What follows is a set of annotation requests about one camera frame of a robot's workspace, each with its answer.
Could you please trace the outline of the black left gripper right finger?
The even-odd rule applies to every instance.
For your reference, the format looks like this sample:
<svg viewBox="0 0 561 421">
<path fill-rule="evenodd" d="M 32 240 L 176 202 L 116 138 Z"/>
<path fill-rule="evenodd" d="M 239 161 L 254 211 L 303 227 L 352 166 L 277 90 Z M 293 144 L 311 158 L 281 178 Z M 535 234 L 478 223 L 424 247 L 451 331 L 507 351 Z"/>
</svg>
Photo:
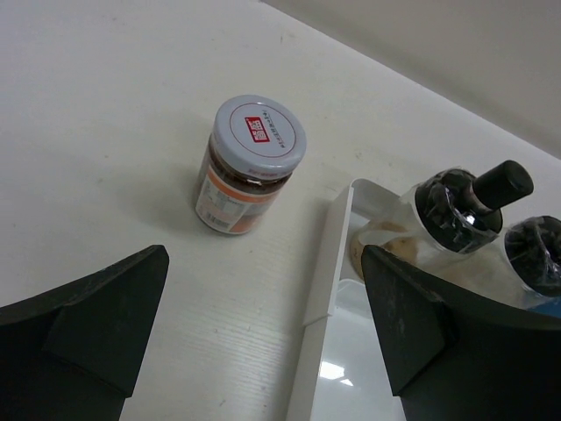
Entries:
<svg viewBox="0 0 561 421">
<path fill-rule="evenodd" d="M 361 263 L 406 419 L 559 419 L 558 318 L 479 296 L 377 246 Z"/>
</svg>

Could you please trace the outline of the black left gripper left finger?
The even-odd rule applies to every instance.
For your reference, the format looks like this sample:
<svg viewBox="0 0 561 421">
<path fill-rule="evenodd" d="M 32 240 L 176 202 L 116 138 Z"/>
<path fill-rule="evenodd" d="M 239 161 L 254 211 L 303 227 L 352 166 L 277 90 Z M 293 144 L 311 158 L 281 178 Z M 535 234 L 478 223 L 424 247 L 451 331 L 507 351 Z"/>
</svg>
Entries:
<svg viewBox="0 0 561 421">
<path fill-rule="evenodd" d="M 149 246 L 1 309 L 3 420 L 118 420 L 135 389 L 169 256 Z"/>
</svg>

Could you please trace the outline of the white-cap orange-label spice jar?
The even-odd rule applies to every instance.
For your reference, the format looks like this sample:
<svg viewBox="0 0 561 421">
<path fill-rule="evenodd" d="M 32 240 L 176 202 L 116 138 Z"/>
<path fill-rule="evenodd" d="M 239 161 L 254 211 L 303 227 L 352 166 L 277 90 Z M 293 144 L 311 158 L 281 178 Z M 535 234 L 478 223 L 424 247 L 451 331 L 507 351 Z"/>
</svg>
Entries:
<svg viewBox="0 0 561 421">
<path fill-rule="evenodd" d="M 228 235 L 251 231 L 307 148 L 296 116 L 272 99 L 235 96 L 217 110 L 195 191 L 195 213 Z"/>
</svg>

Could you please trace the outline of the black-cap brown spice bottle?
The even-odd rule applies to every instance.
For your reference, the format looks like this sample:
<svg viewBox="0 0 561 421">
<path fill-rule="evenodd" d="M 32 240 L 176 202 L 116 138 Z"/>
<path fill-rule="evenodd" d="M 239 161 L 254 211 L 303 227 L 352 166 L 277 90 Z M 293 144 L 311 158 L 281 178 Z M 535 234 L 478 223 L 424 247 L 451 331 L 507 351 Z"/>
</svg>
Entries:
<svg viewBox="0 0 561 421">
<path fill-rule="evenodd" d="M 516 161 L 504 161 L 480 176 L 445 169 L 383 205 L 356 231 L 349 245 L 352 266 L 363 278 L 365 248 L 380 246 L 436 273 L 493 243 L 503 228 L 502 209 L 533 191 L 529 172 Z"/>
</svg>

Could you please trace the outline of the black-cap white powder bottle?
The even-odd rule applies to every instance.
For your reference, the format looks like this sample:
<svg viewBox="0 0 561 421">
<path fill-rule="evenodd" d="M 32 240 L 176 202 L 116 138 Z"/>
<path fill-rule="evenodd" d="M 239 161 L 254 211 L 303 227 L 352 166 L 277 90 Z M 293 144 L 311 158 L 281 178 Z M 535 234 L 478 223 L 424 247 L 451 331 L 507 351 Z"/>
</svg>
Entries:
<svg viewBox="0 0 561 421">
<path fill-rule="evenodd" d="M 437 276 L 480 296 L 529 310 L 560 300 L 560 220 L 526 218 Z"/>
</svg>

